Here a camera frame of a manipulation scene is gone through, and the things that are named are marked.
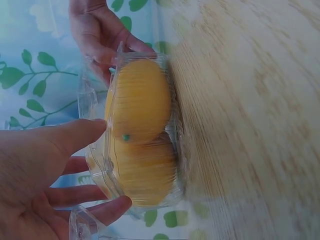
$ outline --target hand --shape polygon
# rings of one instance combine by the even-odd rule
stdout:
[[[76,120],[25,131],[0,131],[0,239],[68,240],[70,211],[84,202],[106,199],[95,185],[51,188],[61,175],[88,170],[83,157],[72,154],[96,141],[104,120]],[[127,196],[89,211],[109,225],[132,202]]]
[[[80,51],[93,60],[91,69],[107,84],[121,41],[126,52],[154,52],[125,28],[106,0],[69,0],[69,19]]]

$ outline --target wood grain surface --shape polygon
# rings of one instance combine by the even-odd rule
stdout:
[[[320,0],[160,2],[199,228],[320,239]]]

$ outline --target clear plastic container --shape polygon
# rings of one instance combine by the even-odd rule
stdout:
[[[115,73],[107,91],[80,75],[80,118],[107,121],[105,134],[85,149],[93,181],[109,199],[127,195],[128,211],[144,220],[146,211],[175,206],[182,200],[183,134],[175,87],[161,53],[117,51]]]

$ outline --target fingernail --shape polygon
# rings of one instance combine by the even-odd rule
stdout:
[[[106,120],[101,119],[101,118],[94,119],[93,121],[100,123],[100,124],[103,124],[103,125],[105,125],[107,123]]]

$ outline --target tablecloth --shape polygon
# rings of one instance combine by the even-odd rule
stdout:
[[[165,1],[107,2],[136,37],[165,52],[166,43],[153,33],[151,21],[151,8],[155,4],[167,7]],[[24,130],[77,119],[80,66],[81,54],[69,29],[67,0],[1,0],[0,129]],[[93,184],[88,172],[63,176],[53,187],[84,184]],[[203,217],[202,206],[193,210]],[[190,228],[188,214],[182,203],[148,212],[145,222],[123,216],[111,231],[144,239],[197,239],[198,230]]]

